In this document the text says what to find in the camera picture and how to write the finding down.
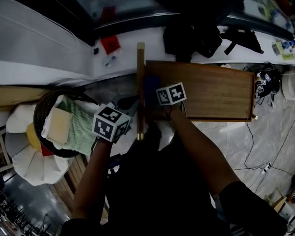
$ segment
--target green towel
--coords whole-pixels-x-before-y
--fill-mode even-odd
[[[92,133],[93,115],[66,96],[57,108],[72,114],[68,141],[60,144],[49,137],[46,139],[52,142],[57,149],[71,149],[84,155],[90,155],[96,139],[96,134]]]

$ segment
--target brown wooden board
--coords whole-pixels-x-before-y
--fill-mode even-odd
[[[255,74],[196,63],[146,61],[145,75],[160,77],[161,87],[183,83],[187,117],[195,121],[251,121]],[[153,110],[162,119],[160,109]]]

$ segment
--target wicker basket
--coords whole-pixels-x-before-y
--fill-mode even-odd
[[[98,104],[98,103],[92,98],[90,98],[89,96],[87,96],[86,94],[72,91],[72,90],[55,90],[55,91],[48,92],[37,103],[35,112],[34,112],[34,128],[35,128],[35,133],[38,139],[40,140],[42,145],[54,155],[64,157],[64,158],[69,158],[69,157],[74,157],[78,155],[79,153],[77,151],[70,150],[70,149],[56,149],[52,142],[48,141],[47,139],[41,136],[45,119],[48,116],[49,112],[51,111],[52,107],[54,106],[58,96],[60,95],[65,95],[69,97],[71,100],[81,100],[81,101],[92,102],[95,104]]]

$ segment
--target tile floor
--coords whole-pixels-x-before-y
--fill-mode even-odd
[[[238,64],[235,69],[243,67],[245,65]],[[135,75],[128,75],[90,85],[87,87],[86,93],[98,99],[99,102],[107,103],[109,98],[116,94],[135,92]],[[247,159],[247,166],[259,166],[270,162],[274,163],[274,167],[294,174],[295,122],[293,123],[293,121],[295,120],[295,102],[287,102],[281,90],[274,98],[273,107],[269,106],[269,101],[268,96],[261,105],[256,104],[254,114],[258,116],[258,119],[247,124],[245,122],[195,122],[194,124],[221,149],[233,169],[245,168],[244,161],[253,144],[248,125],[253,134],[254,145]],[[159,122],[158,126],[163,135],[161,149],[168,144],[173,136],[173,131],[168,122]],[[135,122],[132,127],[133,129],[127,135],[122,136],[119,142],[113,146],[112,155],[124,154],[128,151],[136,137]],[[261,172],[261,169],[236,170],[238,177],[262,198],[266,194],[272,193],[276,187],[282,194],[287,193],[290,188],[291,175],[274,168],[268,170],[266,175]]]

